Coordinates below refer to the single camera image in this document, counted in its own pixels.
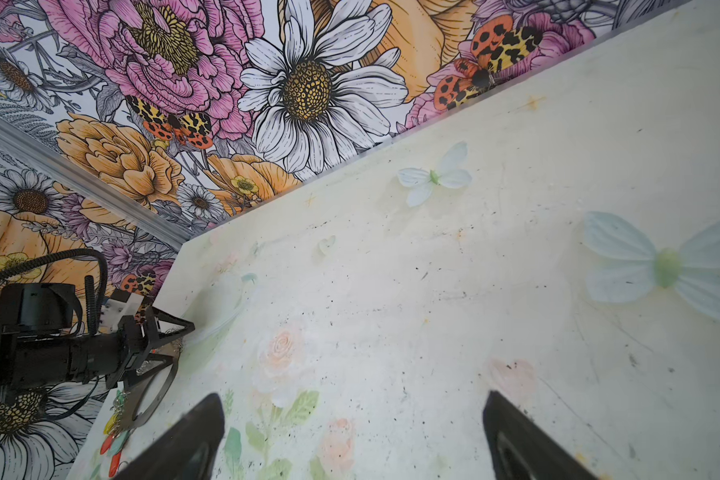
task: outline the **black wire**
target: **black wire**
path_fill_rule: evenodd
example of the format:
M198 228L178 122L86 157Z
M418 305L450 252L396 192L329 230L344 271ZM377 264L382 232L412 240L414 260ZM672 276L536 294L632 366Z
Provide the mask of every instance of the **black wire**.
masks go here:
M104 304L104 293L106 291L106 278L107 278L107 267L106 267L106 257L104 254L99 252L98 250L94 250L92 248L75 248L72 250L65 250L63 252L57 252L55 254L45 255L45 256L39 256L38 258L33 258L32 260L27 260L26 262L21 262L20 264L16 266L12 266L11 268L7 268L5 270L2 270L0 272L0 282L3 280L8 280L9 278L23 274L25 272L29 272L30 270L34 270L38 268L39 266L52 264L53 262L56 262L58 260L64 260L67 258L73 258L76 256L92 256L99 262L99 289L96 292L96 303L93 304L93 315L91 315L91 303L88 300L88 288L86 286L86 305L88 309L88 333L90 335L96 335L96 332L98 331L98 325L99 325L99 314L101 311L101 306ZM91 282L93 281L92 276L87 276L87 278L91 278Z
M96 311L96 297L94 296L94 278L91 275L86 275L84 280L85 284L85 306L86 316L88 317L88 335L94 336L99 330L99 316Z
M101 377L96 377L96 383L94 384L94 388L88 392L88 395L85 396L85 398L82 398L77 403L75 403L69 410L67 410L64 413L60 413L59 415L46 415L44 417L44 420L51 420L52 422L55 422L56 420L61 420L62 418L67 418L68 416L75 413L77 410L79 410L85 403L88 401L88 398L90 398L91 395L93 395L94 391L96 390L96 387L99 386L99 379Z

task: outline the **floral wallpaper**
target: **floral wallpaper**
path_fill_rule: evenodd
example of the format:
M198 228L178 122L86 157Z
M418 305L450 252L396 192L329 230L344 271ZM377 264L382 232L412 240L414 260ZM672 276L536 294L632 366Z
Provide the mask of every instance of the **floral wallpaper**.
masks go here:
M197 234L670 1L0 0L0 116Z
M176 252L127 220L0 150L0 270L73 248L95 248L109 265L106 292L138 291L151 303ZM84 278L98 281L95 261L61 260L10 282L72 283L84 304ZM99 391L72 416L49 420L85 398L92 385L63 383L0 402L0 480L65 478L98 414Z

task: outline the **green leaf print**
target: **green leaf print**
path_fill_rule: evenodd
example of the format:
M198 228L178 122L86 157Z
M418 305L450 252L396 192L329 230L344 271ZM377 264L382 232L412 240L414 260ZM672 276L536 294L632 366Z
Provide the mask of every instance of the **green leaf print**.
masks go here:
M291 466L292 464L286 458L278 458L262 468L259 475L256 476L256 480L286 480L291 473Z
M284 423L290 423L293 425L304 425L312 412L315 411L315 408L317 407L317 400L319 397L320 392L317 392L315 390L311 390L310 392L302 392L301 395L299 395L296 401L293 403L291 409L288 410L288 413L284 418Z
M328 480L328 475L320 463L320 458L314 457L309 461L309 475L312 476L312 480Z
M235 402L235 394L229 390L224 395L224 413L228 416L232 412L232 404Z
M94 480L95 478L99 477L99 470L101 470L101 464L97 465L96 468L94 468L94 472L90 474L90 480Z
M242 443L240 442L240 430L232 427L230 428L230 433L226 436L226 443L224 444L224 455L226 456L227 463L239 462L241 453Z
M251 447L254 447L259 452L264 452L266 437L252 422L246 424L246 436L248 436L248 443L251 444Z
M226 458L226 466L230 468L232 480L242 480L245 472L240 464L240 455L242 454L242 442L240 441L240 430L230 428L230 432L226 436L224 443L224 456Z

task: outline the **daisy yellow center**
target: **daisy yellow center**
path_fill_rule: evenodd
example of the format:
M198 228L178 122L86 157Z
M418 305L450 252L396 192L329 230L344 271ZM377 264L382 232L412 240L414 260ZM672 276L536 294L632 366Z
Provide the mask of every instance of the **daisy yellow center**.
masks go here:
M19 67L10 63L8 60L0 60L0 71L21 90L34 91L34 85L29 81L29 77L25 75Z
M331 76L317 62L298 64L286 80L282 100L291 117L314 121L328 110L331 99Z
M192 198L192 204L202 210L208 210L208 207L210 206L208 204L208 200L201 197L194 197Z
M0 402L0 433L16 433L32 423L40 414L44 397L42 392L27 392L17 396L12 406Z
M178 75L184 75L197 64L197 47L186 24L179 20L169 6L164 5L156 11L149 5L138 2L136 11L141 16L141 28L131 28L130 32L144 50L154 58L160 55L173 64ZM160 23L155 15L161 16Z
M48 211L48 197L37 190L19 190L14 194L13 202L22 212L41 215Z
M680 254L671 248L665 248L656 255L656 262L653 264L653 272L656 275L656 283L659 286L668 288L677 282L682 269Z

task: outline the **pale blue butterfly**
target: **pale blue butterfly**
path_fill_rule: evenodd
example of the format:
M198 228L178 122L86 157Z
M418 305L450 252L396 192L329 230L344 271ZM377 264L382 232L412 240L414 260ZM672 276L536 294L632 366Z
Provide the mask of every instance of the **pale blue butterfly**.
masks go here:
M408 206L418 206L432 195L435 185L446 188L461 188L470 185L472 176L458 166L467 159L467 144L459 142L445 153L436 170L422 168L403 168L398 172L398 180L403 187L413 188L408 194Z
M589 212L584 218L584 244L618 260L586 277L593 300L632 302L656 286L672 286L693 308L720 321L720 276L709 272L720 268L720 222L685 242L679 251L657 251L643 232L620 216Z

